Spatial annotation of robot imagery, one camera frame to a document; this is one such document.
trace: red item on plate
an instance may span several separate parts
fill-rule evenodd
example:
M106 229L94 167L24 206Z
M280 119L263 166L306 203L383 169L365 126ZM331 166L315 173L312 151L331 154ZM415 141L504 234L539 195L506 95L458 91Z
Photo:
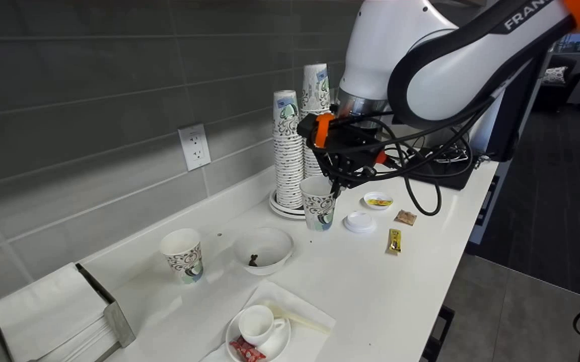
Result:
M235 351L242 362L265 362L265 355L258 353L242 335L231 340L230 346Z

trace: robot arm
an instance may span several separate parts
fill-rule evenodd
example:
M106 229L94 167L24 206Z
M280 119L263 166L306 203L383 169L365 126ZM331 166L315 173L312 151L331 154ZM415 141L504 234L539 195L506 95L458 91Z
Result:
M450 23L429 0L365 0L348 45L339 115L310 115L298 132L334 181L334 194L340 186L407 180L448 153L451 141L466 143L510 81L576 29L580 0L502 0L466 26ZM386 117L418 130L399 135ZM450 143L407 145L442 128L450 128Z

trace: gray tile wall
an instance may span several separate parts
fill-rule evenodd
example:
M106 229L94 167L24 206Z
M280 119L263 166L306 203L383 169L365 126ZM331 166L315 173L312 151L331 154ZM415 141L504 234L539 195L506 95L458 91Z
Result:
M273 166L273 93L337 81L357 8L0 0L0 297ZM213 162L187 172L195 122Z

